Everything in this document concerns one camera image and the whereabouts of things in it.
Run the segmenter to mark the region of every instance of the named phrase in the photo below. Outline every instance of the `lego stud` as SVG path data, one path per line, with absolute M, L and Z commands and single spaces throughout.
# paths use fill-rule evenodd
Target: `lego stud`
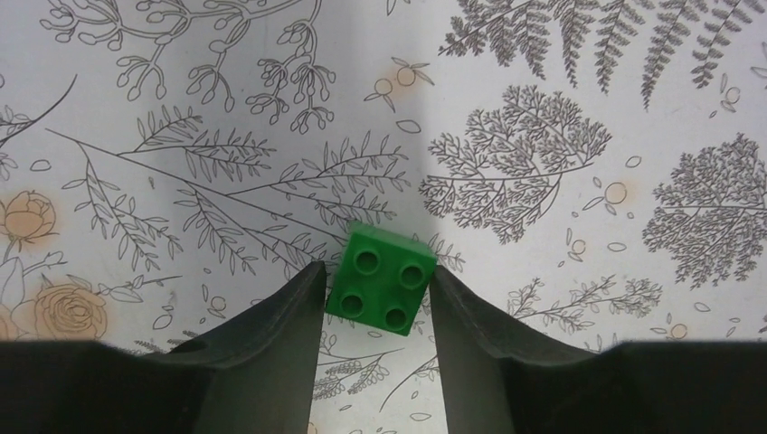
M 360 274 L 370 276 L 378 269 L 378 253 L 372 250 L 361 250 L 355 256 L 355 267 Z
M 418 289 L 423 278 L 423 269 L 418 264 L 408 264 L 400 270 L 400 284 L 408 289 Z
M 365 304 L 362 302 L 362 299 L 356 294 L 347 294 L 341 299 L 341 310 L 349 318 L 356 318 L 362 315 L 364 307 Z
M 406 322 L 407 315 L 405 315 L 405 312 L 399 307 L 395 307 L 386 313 L 386 325 L 392 330 L 401 330 L 405 327 Z

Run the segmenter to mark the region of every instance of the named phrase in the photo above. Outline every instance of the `flower drawing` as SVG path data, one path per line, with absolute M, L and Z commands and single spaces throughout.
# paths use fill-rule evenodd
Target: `flower drawing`
M 56 211 L 51 201 L 42 194 L 19 193 L 0 213 L 0 233 L 11 243 L 31 241 L 48 235 L 56 223 Z
M 40 339 L 98 339 L 107 330 L 104 305 L 101 296 L 68 283 L 43 289 L 14 309 L 12 319 Z

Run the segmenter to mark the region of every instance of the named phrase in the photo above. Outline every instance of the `green duplo block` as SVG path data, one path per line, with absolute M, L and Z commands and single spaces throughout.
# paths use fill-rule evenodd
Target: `green duplo block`
M 354 222 L 326 312 L 407 336 L 436 267 L 426 244 Z

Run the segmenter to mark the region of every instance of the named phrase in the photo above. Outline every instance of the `botanical print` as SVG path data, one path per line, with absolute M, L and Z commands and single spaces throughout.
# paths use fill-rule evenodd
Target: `botanical print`
M 352 221 L 593 353 L 767 332 L 761 0 L 6 3 L 0 339 L 170 351 Z M 447 432 L 431 313 L 325 316 L 308 434 Z
M 525 57 L 531 72 L 545 79 L 544 61 L 552 43 L 550 22 L 557 23 L 561 35 L 562 59 L 567 79 L 578 86 L 577 67 L 586 58 L 583 47 L 591 31 L 599 38 L 592 47 L 597 79 L 607 93 L 611 78 L 623 51 L 642 30 L 651 26 L 647 46 L 641 95 L 645 109 L 655 92 L 660 76 L 679 47 L 696 36 L 696 60 L 690 73 L 697 87 L 704 88 L 714 78 L 734 35 L 764 14 L 760 0 L 615 0 L 601 5 L 590 0 L 552 0 L 517 2 L 514 0 L 480 2 L 459 0 L 463 17 L 453 16 L 452 33 L 440 54 L 480 55 L 490 49 L 498 64 L 508 66 L 517 55 Z
M 259 21 L 307 2 L 289 0 L 267 5 L 266 0 L 208 0 L 202 8 L 196 8 L 187 5 L 192 3 L 188 0 L 145 0 L 134 6 L 144 18 L 143 23 L 136 23 L 135 26 L 132 24 L 135 17 L 127 18 L 133 11 L 122 10 L 125 6 L 120 6 L 118 0 L 49 0 L 49 3 L 53 21 L 42 19 L 40 25 L 55 32 L 57 42 L 69 43 L 76 37 L 86 45 L 105 44 L 112 52 L 121 52 L 128 39 L 150 42 L 150 50 L 147 51 L 150 54 L 131 53 L 117 60 L 117 66 L 123 70 L 118 75 L 117 85 L 128 87 L 129 101 L 138 99 L 142 91 L 153 85 L 154 96 L 163 99 L 168 92 L 167 86 L 174 80 L 166 81 L 161 61 L 174 48 L 176 40 L 196 25 L 201 25 L 198 22 L 212 22 L 219 34 L 206 44 L 211 60 L 189 71 L 190 82 L 186 93 L 202 94 L 200 102 L 207 104 L 216 99 L 216 92 L 219 92 L 224 109 L 231 112 L 236 104 L 234 87 L 239 84 L 226 79 L 224 64 L 227 56 L 237 51 L 235 48 L 247 39 L 251 27 Z M 256 7 L 251 8 L 248 3 L 255 3 Z M 269 91 L 245 99 L 254 115 L 265 110 L 272 111 L 269 122 L 273 125 L 279 122 L 280 116 L 291 111 L 284 92 L 295 92 L 292 102 L 305 107 L 293 118 L 290 130 L 301 134 L 307 133 L 310 125 L 325 129 L 327 122 L 332 122 L 334 117 L 332 111 L 315 104 L 330 98 L 329 85 L 336 80 L 336 74 L 317 63 L 318 37 L 314 22 L 322 0 L 313 0 L 313 3 L 311 9 L 306 11 L 308 17 L 286 25 L 275 42 L 277 45 L 288 44 L 294 52 L 283 60 L 258 60 L 258 65 L 263 68 L 263 84 Z M 236 54 L 231 54 L 230 62 L 234 56 Z M 291 90 L 284 90 L 289 85 Z
M 677 282 L 716 286 L 732 275 L 748 279 L 767 239 L 767 173 L 759 145 L 743 134 L 733 142 L 683 154 L 671 184 L 653 191 L 660 206 L 642 232 L 650 251 L 669 250 Z
M 563 177 L 592 165 L 611 135 L 559 92 L 510 86 L 503 97 L 502 109 L 469 114 L 469 140 L 443 133 L 431 142 L 450 175 L 427 175 L 420 191 L 432 215 L 489 228 L 506 244 L 546 214 Z

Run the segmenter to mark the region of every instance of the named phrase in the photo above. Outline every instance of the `fern leaf illustration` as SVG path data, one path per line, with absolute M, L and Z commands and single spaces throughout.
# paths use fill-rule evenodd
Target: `fern leaf illustration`
M 545 80 L 543 61 L 551 46 L 545 27 L 551 21 L 549 6 L 539 0 L 513 3 L 495 0 L 485 5 L 478 0 L 459 0 L 465 19 L 452 17 L 453 32 L 445 36 L 448 45 L 440 47 L 440 54 L 461 57 L 471 51 L 479 56 L 489 45 L 498 65 L 509 66 L 522 54 L 533 74 Z
M 586 34 L 591 31 L 589 24 L 596 21 L 590 13 L 599 9 L 599 3 L 595 0 L 553 0 L 550 7 L 554 10 L 554 18 L 559 20 L 562 32 L 562 58 L 567 79 L 577 88 L 575 68 L 581 58 L 579 50 L 583 47 Z
M 693 57 L 699 64 L 690 72 L 698 89 L 708 86 L 714 78 L 713 71 L 719 66 L 718 60 L 724 56 L 722 48 L 731 42 L 728 34 L 739 33 L 744 25 L 753 22 L 748 11 L 764 14 L 764 7 L 760 5 L 759 0 L 722 0 L 722 4 L 711 10 L 711 15 L 716 21 L 705 23 L 705 30 L 710 35 L 704 33 L 697 37 L 703 50 L 693 51 Z
M 545 28 L 551 18 L 545 12 L 545 5 L 534 0 L 518 7 L 511 20 L 505 21 L 511 27 L 511 35 L 519 51 L 525 55 L 527 66 L 534 75 L 545 80 L 543 61 L 551 46 L 546 39 L 549 31 Z
M 597 61 L 594 65 L 598 68 L 597 82 L 605 94 L 608 93 L 610 78 L 618 66 L 618 59 L 623 57 L 622 48 L 630 44 L 630 38 L 639 34 L 636 26 L 645 23 L 645 19 L 631 3 L 645 9 L 655 8 L 649 0 L 615 0 L 601 8 L 606 15 L 599 21 L 601 27 L 597 34 L 601 39 L 596 43 L 599 50 L 596 52 Z
M 700 21 L 698 13 L 708 12 L 705 0 L 666 0 L 660 2 L 661 12 L 658 19 L 661 24 L 654 27 L 655 35 L 650 38 L 651 45 L 648 56 L 645 58 L 645 73 L 642 75 L 642 98 L 645 109 L 649 107 L 649 101 L 658 84 L 658 79 L 666 69 L 685 38 L 690 35 L 690 29 L 685 22 L 697 23 Z

